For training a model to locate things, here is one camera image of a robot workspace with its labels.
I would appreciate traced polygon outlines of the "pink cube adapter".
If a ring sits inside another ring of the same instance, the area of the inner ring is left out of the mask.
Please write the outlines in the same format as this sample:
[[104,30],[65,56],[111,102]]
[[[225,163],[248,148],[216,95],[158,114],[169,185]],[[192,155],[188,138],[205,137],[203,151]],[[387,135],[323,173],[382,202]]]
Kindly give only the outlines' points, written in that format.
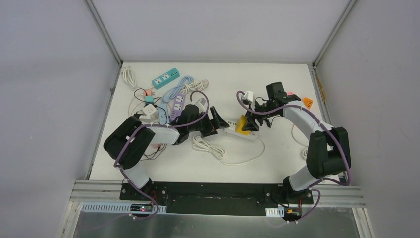
[[155,149],[160,148],[164,145],[164,143],[156,143],[156,144],[152,144],[151,146]]

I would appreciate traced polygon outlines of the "orange power strip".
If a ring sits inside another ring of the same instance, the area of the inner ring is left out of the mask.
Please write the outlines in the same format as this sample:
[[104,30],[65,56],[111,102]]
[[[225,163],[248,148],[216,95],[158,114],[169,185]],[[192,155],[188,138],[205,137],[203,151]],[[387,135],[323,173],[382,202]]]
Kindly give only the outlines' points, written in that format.
[[311,109],[311,107],[312,107],[312,105],[313,105],[313,103],[314,103],[314,101],[313,101],[312,99],[307,98],[307,97],[304,97],[304,98],[303,98],[303,100],[302,100],[302,102],[303,102],[303,104],[306,106],[306,108],[307,108],[308,110],[310,110],[310,109]]

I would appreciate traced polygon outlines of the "teal plug adapter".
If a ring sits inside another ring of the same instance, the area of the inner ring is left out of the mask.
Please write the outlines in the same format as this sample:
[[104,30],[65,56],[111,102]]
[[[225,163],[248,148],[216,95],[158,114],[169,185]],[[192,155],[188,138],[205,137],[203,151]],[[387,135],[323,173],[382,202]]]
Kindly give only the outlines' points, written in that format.
[[144,101],[146,104],[152,104],[154,102],[153,96],[145,96]]

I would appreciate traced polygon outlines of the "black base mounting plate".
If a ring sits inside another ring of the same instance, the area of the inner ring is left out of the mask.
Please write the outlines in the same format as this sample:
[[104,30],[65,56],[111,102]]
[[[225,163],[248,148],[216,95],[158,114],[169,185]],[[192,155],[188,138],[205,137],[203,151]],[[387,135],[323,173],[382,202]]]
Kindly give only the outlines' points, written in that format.
[[142,192],[173,214],[264,216],[267,208],[314,202],[308,189],[296,192],[281,183],[155,181],[149,182]]

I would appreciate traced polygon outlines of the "white cube socket adapter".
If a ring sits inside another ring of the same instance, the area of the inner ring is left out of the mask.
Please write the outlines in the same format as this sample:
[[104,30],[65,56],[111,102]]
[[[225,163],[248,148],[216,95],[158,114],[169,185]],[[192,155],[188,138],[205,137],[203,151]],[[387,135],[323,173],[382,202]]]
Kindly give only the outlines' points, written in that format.
[[149,116],[151,120],[156,120],[158,118],[158,110],[153,104],[147,104],[142,108],[144,115]]

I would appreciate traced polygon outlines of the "white usb power strip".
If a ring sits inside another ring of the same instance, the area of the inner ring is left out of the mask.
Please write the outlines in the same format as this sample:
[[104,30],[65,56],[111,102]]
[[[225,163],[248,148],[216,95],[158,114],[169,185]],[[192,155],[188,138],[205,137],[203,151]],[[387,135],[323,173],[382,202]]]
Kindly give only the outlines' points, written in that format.
[[250,140],[250,141],[255,141],[258,138],[258,133],[255,133],[253,131],[237,132],[235,122],[228,120],[227,123],[228,123],[229,127],[223,129],[223,132],[228,134],[228,135],[237,136],[237,137],[247,139],[247,140]]

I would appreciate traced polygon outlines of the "teal power strip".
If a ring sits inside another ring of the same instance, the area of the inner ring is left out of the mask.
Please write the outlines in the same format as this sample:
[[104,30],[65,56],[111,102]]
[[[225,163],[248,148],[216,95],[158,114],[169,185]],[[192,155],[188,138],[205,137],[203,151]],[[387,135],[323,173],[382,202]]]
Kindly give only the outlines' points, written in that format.
[[168,83],[172,82],[173,80],[177,79],[180,76],[178,69],[173,68],[168,72],[158,76],[154,80],[152,80],[152,85],[155,89],[160,89],[167,85]]

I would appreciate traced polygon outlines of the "yellow pink cube socket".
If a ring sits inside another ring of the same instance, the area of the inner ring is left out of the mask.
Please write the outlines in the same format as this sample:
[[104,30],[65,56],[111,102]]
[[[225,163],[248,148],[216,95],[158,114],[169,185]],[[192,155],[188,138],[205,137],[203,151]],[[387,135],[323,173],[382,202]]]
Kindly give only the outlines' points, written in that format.
[[243,127],[246,124],[246,117],[244,115],[241,115],[238,119],[238,121],[235,124],[235,132],[241,135],[249,135],[251,132],[249,130],[243,130]]

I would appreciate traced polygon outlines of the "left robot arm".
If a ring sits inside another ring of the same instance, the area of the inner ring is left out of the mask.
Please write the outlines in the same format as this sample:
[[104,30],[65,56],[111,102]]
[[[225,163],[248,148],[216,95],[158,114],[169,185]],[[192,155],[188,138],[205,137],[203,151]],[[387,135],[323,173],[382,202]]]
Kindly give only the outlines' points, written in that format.
[[215,107],[210,107],[210,112],[212,118],[198,106],[188,104],[167,125],[146,124],[130,116],[105,140],[103,148],[133,186],[132,194],[138,200],[146,200],[151,194],[151,178],[140,162],[147,148],[152,144],[179,145],[191,132],[198,131],[201,137],[208,137],[229,127]]

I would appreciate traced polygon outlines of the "light blue power strip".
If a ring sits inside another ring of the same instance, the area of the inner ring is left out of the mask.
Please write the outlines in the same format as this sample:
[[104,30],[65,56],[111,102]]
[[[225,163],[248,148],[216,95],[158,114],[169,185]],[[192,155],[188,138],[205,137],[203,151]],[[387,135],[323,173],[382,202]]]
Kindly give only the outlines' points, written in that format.
[[163,103],[157,106],[158,113],[159,113],[159,123],[165,125],[168,123],[169,114],[167,104]]

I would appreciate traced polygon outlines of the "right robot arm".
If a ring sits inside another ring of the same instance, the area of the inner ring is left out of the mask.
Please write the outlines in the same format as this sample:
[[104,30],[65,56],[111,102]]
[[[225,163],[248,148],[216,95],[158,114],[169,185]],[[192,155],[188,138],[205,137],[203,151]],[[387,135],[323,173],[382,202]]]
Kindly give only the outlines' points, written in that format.
[[306,164],[287,176],[280,191],[282,199],[294,203],[301,193],[322,180],[349,186],[351,155],[348,132],[321,121],[295,94],[288,94],[281,82],[266,86],[268,99],[256,102],[249,91],[237,91],[238,103],[246,110],[237,128],[258,131],[265,119],[281,116],[289,120],[308,140]]

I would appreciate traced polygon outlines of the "small pink plug charger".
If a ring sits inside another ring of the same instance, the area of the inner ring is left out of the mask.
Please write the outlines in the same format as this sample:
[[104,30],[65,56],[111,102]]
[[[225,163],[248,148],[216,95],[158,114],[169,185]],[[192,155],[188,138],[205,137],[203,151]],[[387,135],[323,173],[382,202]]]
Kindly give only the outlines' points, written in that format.
[[151,90],[145,90],[144,92],[143,92],[143,97],[145,98],[145,97],[148,97],[148,96],[153,96],[154,95],[154,93],[151,91]]

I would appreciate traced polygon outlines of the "purple power strip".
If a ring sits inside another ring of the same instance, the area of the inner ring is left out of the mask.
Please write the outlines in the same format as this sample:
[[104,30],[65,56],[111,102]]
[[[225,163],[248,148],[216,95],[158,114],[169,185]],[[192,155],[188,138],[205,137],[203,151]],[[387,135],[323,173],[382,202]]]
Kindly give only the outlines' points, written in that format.
[[169,121],[174,121],[178,116],[181,115],[181,112],[184,108],[186,96],[185,94],[177,94],[174,98],[174,104],[171,109],[169,116]]

